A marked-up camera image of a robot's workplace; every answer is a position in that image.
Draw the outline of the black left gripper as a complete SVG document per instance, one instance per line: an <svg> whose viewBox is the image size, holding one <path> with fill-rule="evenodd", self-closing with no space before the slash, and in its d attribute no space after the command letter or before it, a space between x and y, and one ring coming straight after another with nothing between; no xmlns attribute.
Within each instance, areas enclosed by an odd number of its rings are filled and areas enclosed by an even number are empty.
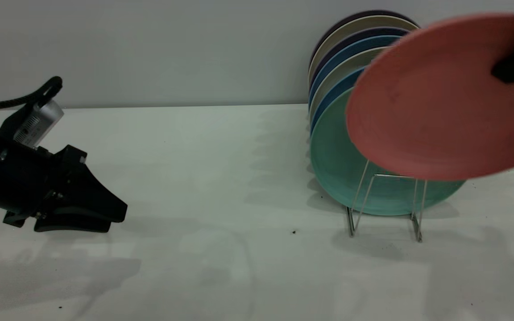
<svg viewBox="0 0 514 321"><path fill-rule="evenodd" d="M35 232L108 232L123 222L127 204L86 165L87 153L64 148L51 154L0 134L0 208L4 223L22 227L33 217Z"/></svg>

